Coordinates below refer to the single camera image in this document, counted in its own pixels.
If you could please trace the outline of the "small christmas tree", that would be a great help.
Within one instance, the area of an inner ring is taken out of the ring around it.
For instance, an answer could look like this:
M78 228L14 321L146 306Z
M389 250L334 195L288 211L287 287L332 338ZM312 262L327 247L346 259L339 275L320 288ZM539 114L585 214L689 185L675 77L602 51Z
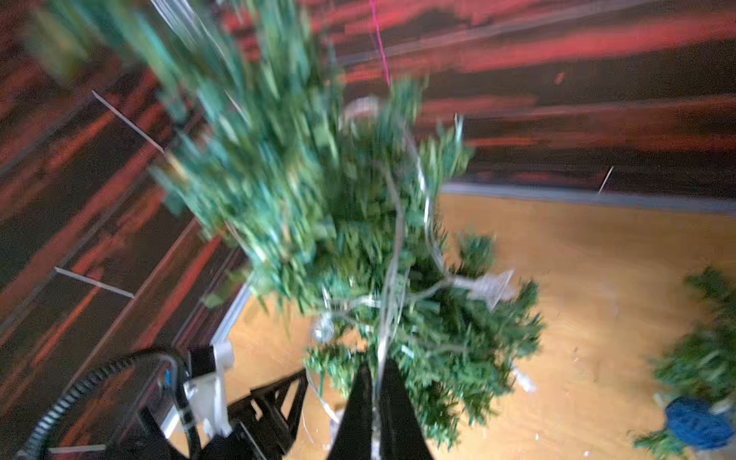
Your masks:
M235 1L249 59L205 1L46 1L27 45L61 80L112 51L144 63L170 115L203 112L153 175L207 238L243 249L236 283L331 326L310 370L347 393L362 364L398 364L425 437L445 448L485 424L540 347L538 285L496 273L492 236L461 234L456 261L435 202L467 169L463 122L416 140L424 88L346 103L343 76L292 1Z

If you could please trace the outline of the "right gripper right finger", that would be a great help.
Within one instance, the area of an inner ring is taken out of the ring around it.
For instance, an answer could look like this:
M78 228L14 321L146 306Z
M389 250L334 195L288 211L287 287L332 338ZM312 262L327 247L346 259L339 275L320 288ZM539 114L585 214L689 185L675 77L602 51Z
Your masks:
M398 364L389 358L379 390L379 455L385 460L433 460Z

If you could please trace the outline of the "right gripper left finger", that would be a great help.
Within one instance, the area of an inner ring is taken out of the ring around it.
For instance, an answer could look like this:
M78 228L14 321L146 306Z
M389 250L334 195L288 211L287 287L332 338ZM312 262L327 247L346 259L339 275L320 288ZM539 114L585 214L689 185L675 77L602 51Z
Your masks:
M370 368L356 372L328 460L371 460L373 441L373 383Z

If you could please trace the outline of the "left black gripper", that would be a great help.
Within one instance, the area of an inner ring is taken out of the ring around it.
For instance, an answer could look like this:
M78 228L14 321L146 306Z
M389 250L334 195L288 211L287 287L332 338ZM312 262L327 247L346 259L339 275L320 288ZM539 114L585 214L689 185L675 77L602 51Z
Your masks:
M296 442L308 387L307 371L302 369L252 389L227 407L232 433L215 436L197 458L284 458Z

